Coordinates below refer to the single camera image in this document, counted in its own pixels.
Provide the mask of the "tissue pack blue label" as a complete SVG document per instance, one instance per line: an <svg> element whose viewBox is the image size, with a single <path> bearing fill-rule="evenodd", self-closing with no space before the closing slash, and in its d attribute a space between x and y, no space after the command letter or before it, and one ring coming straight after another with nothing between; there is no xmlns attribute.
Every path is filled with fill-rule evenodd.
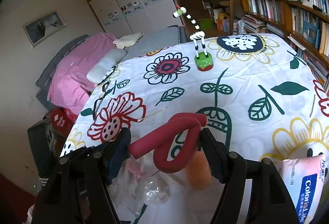
<svg viewBox="0 0 329 224"><path fill-rule="evenodd" d="M326 156L285 159L279 173L293 201L299 223L310 223L319 206Z"/></svg>

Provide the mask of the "red cardboard box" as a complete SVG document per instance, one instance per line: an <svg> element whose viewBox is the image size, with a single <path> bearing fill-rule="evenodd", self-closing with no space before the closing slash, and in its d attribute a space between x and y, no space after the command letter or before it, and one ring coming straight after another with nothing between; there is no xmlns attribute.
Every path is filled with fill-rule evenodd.
<svg viewBox="0 0 329 224"><path fill-rule="evenodd" d="M77 115L67 108L54 108L46 116L49 118L53 129L64 138L69 136L77 119Z"/></svg>

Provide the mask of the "clear plastic cotton-swab bag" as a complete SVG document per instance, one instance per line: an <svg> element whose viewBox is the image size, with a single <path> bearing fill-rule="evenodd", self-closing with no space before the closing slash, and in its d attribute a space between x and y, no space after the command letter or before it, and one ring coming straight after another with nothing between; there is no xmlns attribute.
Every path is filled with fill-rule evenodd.
<svg viewBox="0 0 329 224"><path fill-rule="evenodd" d="M134 217L142 215L143 206L158 206L170 197L167 182L157 173L147 176L132 157L123 162L108 192L116 209L125 208Z"/></svg>

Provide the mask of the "framed wall picture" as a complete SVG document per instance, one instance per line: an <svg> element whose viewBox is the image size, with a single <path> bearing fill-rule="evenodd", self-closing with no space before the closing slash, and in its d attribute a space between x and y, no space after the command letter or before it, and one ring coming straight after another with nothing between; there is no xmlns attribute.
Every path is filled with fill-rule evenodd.
<svg viewBox="0 0 329 224"><path fill-rule="evenodd" d="M23 26L32 47L66 27L66 23L57 11L40 16Z"/></svg>

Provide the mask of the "zebra toy green base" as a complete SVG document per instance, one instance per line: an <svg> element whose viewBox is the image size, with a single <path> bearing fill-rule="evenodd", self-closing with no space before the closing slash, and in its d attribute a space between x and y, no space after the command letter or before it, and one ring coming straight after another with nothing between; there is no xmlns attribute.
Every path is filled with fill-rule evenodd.
<svg viewBox="0 0 329 224"><path fill-rule="evenodd" d="M195 57L194 61L196 67L201 72L206 72L214 67L212 55L206 50L205 45L205 33L201 30L197 21L187 13L185 7L176 5L176 11L172 15L174 18L185 16L191 24L194 26L195 31L190 35L190 40L195 46Z"/></svg>

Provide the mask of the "wooden bookshelf with books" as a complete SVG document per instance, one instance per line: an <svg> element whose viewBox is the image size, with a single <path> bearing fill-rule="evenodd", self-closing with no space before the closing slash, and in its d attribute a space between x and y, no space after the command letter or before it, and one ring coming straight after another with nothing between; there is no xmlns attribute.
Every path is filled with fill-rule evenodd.
<svg viewBox="0 0 329 224"><path fill-rule="evenodd" d="M267 23L267 30L300 51L328 92L328 0L241 0L246 14Z"/></svg>

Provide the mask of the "folded cream cloth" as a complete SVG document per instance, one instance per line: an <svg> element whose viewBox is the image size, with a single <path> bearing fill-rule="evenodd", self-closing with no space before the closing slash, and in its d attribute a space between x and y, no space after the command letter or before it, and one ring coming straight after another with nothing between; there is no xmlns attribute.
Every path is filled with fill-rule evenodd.
<svg viewBox="0 0 329 224"><path fill-rule="evenodd" d="M114 44L118 49L125 49L135 45L140 39L143 38L143 33L138 32L131 35L122 36L119 39L114 40Z"/></svg>

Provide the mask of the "pink blanket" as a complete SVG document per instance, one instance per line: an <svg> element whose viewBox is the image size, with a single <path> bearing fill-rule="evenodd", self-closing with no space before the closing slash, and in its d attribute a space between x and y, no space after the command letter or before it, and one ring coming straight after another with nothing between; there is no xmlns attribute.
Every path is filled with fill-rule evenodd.
<svg viewBox="0 0 329 224"><path fill-rule="evenodd" d="M47 99L52 104L79 115L89 99L95 84L86 77L88 72L112 49L115 36L98 33L66 55L56 67Z"/></svg>

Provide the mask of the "orange sponge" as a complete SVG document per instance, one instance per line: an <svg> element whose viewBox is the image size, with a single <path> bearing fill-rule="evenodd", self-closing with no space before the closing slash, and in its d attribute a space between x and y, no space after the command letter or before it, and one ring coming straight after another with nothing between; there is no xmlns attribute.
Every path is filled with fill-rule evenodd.
<svg viewBox="0 0 329 224"><path fill-rule="evenodd" d="M203 190L211 182L211 171L203 151L197 151L188 165L185 167L188 184L196 189Z"/></svg>

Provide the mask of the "grey bolster pillow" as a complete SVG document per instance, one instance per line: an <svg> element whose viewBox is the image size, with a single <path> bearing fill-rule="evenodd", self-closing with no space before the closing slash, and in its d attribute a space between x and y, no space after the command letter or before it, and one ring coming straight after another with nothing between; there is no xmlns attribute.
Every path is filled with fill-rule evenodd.
<svg viewBox="0 0 329 224"><path fill-rule="evenodd" d="M106 74L111 71L112 67L119 64L119 62L127 55L123 49L114 48L110 50L103 58L88 72L87 79L99 84Z"/></svg>

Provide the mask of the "grey bed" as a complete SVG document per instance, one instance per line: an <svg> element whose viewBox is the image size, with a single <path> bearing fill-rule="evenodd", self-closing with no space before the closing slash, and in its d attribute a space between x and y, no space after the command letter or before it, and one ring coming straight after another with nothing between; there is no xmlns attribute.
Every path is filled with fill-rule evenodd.
<svg viewBox="0 0 329 224"><path fill-rule="evenodd" d="M178 25L144 34L125 49L117 47L117 39L111 34L79 36L66 44L42 72L36 82L36 98L47 110L63 107L79 114L113 66L185 42L185 29Z"/></svg>

